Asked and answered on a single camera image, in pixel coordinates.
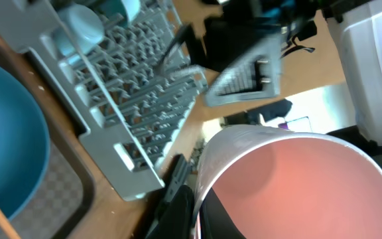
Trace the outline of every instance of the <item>wooden countertop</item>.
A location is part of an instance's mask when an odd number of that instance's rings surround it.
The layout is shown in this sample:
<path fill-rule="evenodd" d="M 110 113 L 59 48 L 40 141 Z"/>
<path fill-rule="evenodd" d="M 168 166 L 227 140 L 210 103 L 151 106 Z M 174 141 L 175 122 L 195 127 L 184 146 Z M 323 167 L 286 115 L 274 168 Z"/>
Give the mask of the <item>wooden countertop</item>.
<path fill-rule="evenodd" d="M 192 22 L 197 35 L 204 34 L 203 20 L 211 14 L 219 14 L 218 7 L 207 7 L 197 0 L 173 0 L 182 21 Z M 297 94 L 313 88 L 343 82 L 344 74 L 338 58 L 337 50 L 327 30 L 325 21 L 320 14 L 316 16 L 318 35 L 304 42 L 304 45 L 315 47 L 316 51 L 309 54 L 296 52 L 283 61 L 283 77 L 281 80 L 281 96 L 270 100 L 258 100 L 248 103 L 231 104 L 218 108 L 208 108 L 200 97 L 187 122 L 181 130 L 178 139 L 169 153 L 168 159 L 177 153 L 183 153 L 189 158 L 197 140 L 202 122 L 222 116 L 228 116 L 243 110 L 248 110 L 275 100 Z M 147 202 L 145 200 L 124 202 L 86 153 L 74 134 L 74 126 L 66 115 L 64 108 L 49 90 L 47 84 L 38 77 L 31 65 L 20 54 L 13 52 L 0 37 L 0 46 L 8 53 L 25 81 L 25 86 L 32 92 L 41 108 L 48 117 L 56 120 L 65 136 L 78 155 L 82 158 L 95 179 L 95 201 L 88 214 L 71 234 L 71 238 L 133 238 L 141 217 L 144 215 Z M 213 82 L 215 72 L 207 72 L 208 82 Z M 166 160 L 165 169 L 170 160 Z"/>

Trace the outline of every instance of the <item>dish rack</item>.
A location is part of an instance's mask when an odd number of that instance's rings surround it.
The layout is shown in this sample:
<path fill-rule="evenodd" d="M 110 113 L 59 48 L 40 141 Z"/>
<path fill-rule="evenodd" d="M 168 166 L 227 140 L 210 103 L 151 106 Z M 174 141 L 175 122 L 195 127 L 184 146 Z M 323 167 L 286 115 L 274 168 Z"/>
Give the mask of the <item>dish rack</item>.
<path fill-rule="evenodd" d="M 180 25 L 172 2 L 142 1 L 127 29 L 119 27 L 121 17 L 100 16 L 105 37 L 87 55 L 48 0 L 0 0 L 0 6 L 0 35 L 14 51 L 32 53 L 40 72 L 85 127 L 79 140 L 117 193 L 135 200 L 163 188 L 157 171 L 207 86 L 203 72 L 182 78 L 153 72 Z M 75 54 L 58 51 L 52 40 L 58 29 L 70 38 Z M 78 56 L 81 60 L 68 64 Z M 188 62 L 179 50 L 168 68 Z"/>

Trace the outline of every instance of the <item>white container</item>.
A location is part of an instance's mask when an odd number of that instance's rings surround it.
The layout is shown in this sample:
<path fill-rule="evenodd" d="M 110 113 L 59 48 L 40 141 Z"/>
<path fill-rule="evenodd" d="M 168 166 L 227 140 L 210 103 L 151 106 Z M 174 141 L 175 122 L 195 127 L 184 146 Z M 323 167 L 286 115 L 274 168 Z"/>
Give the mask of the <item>white container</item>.
<path fill-rule="evenodd" d="M 343 22 L 328 19 L 337 46 L 357 126 L 368 140 L 382 146 L 382 0 L 369 1 L 343 14 Z"/>
<path fill-rule="evenodd" d="M 194 219 L 212 187 L 248 239 L 382 239 L 382 170 L 329 135 L 224 129 L 200 158 Z"/>
<path fill-rule="evenodd" d="M 103 23 L 91 9 L 83 5 L 73 4 L 59 11 L 58 15 L 69 28 L 84 54 L 89 53 L 103 40 Z M 62 29 L 55 32 L 53 39 L 63 56 L 70 56 L 75 52 L 73 45 Z M 79 58 L 78 55 L 70 57 L 68 62 L 73 64 Z"/>

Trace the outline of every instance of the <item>blue bowl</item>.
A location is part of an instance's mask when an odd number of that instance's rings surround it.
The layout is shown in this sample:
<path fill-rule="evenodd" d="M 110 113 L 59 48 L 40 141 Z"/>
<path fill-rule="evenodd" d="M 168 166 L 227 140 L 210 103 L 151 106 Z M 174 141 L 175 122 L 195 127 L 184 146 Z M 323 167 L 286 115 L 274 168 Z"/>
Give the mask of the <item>blue bowl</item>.
<path fill-rule="evenodd" d="M 50 137 L 38 104 L 0 68 L 0 209 L 8 219 L 36 192 L 49 154 Z"/>

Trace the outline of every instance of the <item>gray plastic part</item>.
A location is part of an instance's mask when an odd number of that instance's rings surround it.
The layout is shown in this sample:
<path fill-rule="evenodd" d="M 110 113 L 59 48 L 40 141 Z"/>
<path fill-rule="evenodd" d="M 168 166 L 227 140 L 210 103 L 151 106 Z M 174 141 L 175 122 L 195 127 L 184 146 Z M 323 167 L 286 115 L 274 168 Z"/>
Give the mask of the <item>gray plastic part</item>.
<path fill-rule="evenodd" d="M 153 64 L 173 39 L 166 12 L 173 11 L 180 22 L 171 3 L 153 8 L 145 3 L 128 29 L 101 16 L 105 40 L 87 56 L 72 41 L 81 60 L 70 66 L 67 60 L 74 56 L 63 57 L 51 34 L 63 29 L 73 39 L 72 34 L 48 0 L 0 0 L 0 35 L 14 51 L 32 53 L 48 83 L 86 128 L 80 142 L 124 200 L 164 187 L 157 171 L 202 84 L 194 76 L 153 75 Z M 188 61 L 178 52 L 169 67 Z"/>
<path fill-rule="evenodd" d="M 205 95 L 209 107 L 236 102 L 274 98 L 280 94 L 282 35 L 273 35 L 260 40 L 245 54 L 237 58 L 220 73 Z M 254 91 L 256 82 L 252 77 L 257 59 L 266 65 L 263 75 L 269 82 L 263 83 L 262 91 Z"/>

